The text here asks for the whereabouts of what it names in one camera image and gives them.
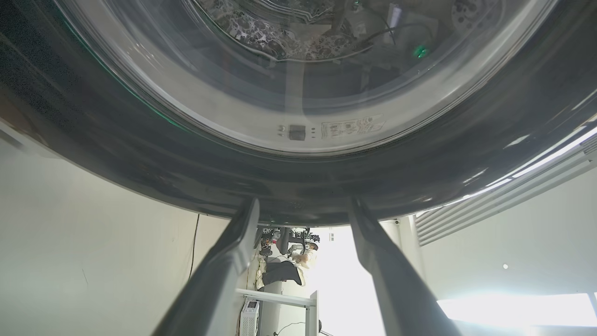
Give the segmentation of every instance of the green indicator light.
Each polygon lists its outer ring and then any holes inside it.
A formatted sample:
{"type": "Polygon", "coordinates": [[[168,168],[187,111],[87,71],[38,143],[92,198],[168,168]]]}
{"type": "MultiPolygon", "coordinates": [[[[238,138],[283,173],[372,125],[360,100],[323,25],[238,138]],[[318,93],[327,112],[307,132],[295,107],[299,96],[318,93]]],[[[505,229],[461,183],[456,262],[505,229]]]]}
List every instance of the green indicator light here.
{"type": "Polygon", "coordinates": [[[429,49],[427,49],[424,45],[419,45],[414,49],[413,57],[422,59],[423,57],[427,56],[427,53],[429,53],[429,49]]]}

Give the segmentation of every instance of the washing machine door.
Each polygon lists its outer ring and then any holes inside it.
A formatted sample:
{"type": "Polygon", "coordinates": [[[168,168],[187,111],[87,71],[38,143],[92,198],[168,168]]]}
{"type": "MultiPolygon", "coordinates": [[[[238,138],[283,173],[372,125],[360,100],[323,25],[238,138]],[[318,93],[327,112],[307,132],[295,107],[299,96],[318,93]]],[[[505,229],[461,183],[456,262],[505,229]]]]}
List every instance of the washing machine door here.
{"type": "Polygon", "coordinates": [[[0,116],[197,212],[258,198],[262,223],[335,225],[356,197],[388,218],[591,129],[596,5],[16,1],[2,5],[0,116]]]}

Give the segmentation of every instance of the black pants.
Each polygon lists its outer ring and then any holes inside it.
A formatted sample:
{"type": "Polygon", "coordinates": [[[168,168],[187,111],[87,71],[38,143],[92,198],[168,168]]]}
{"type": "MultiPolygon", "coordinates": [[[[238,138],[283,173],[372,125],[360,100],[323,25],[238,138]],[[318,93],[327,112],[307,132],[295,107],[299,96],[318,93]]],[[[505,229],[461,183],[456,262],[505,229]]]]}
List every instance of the black pants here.
{"type": "Polygon", "coordinates": [[[294,280],[299,285],[303,284],[300,281],[299,270],[289,261],[268,262],[261,279],[264,285],[284,280],[294,280]]]}

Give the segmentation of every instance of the label sticker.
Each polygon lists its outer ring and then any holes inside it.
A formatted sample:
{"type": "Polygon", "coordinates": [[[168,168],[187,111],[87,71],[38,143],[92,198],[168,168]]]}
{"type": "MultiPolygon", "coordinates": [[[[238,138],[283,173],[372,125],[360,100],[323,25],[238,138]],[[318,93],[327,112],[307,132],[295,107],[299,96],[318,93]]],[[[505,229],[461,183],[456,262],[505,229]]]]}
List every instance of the label sticker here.
{"type": "Polygon", "coordinates": [[[322,123],[321,139],[334,139],[342,138],[343,136],[377,132],[381,129],[385,121],[375,123],[375,120],[382,116],[383,114],[378,114],[373,117],[322,123]]]}

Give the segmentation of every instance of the transparent glass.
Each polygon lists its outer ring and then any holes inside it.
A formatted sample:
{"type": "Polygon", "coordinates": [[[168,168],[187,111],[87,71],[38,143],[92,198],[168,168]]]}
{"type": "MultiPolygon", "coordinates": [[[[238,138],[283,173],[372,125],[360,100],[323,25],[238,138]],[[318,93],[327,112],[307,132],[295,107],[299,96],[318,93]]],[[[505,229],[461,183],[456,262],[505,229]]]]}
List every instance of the transparent glass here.
{"type": "Polygon", "coordinates": [[[478,89],[555,0],[61,0],[89,46],[196,127],[287,156],[370,149],[478,89]]]}

